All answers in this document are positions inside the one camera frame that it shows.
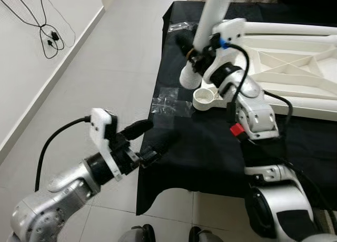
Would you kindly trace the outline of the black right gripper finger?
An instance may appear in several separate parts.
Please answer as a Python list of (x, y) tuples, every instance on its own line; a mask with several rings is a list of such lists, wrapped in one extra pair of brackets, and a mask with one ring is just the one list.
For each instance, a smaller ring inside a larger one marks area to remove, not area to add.
[(175, 33), (176, 44), (186, 58), (198, 56), (198, 52), (193, 46), (194, 37), (195, 33), (192, 31), (176, 31)]

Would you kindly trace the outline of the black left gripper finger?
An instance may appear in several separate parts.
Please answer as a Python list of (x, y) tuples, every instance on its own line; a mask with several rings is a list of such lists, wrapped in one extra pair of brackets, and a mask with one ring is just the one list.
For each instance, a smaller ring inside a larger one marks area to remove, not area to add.
[(125, 127), (120, 134), (127, 139), (127, 141), (132, 141), (133, 139), (139, 138), (142, 134), (149, 131), (154, 127), (154, 122), (150, 119), (144, 119), (140, 121), (133, 122), (129, 126)]
[(181, 137), (177, 131), (162, 133), (154, 141), (145, 146), (145, 159), (161, 159)]

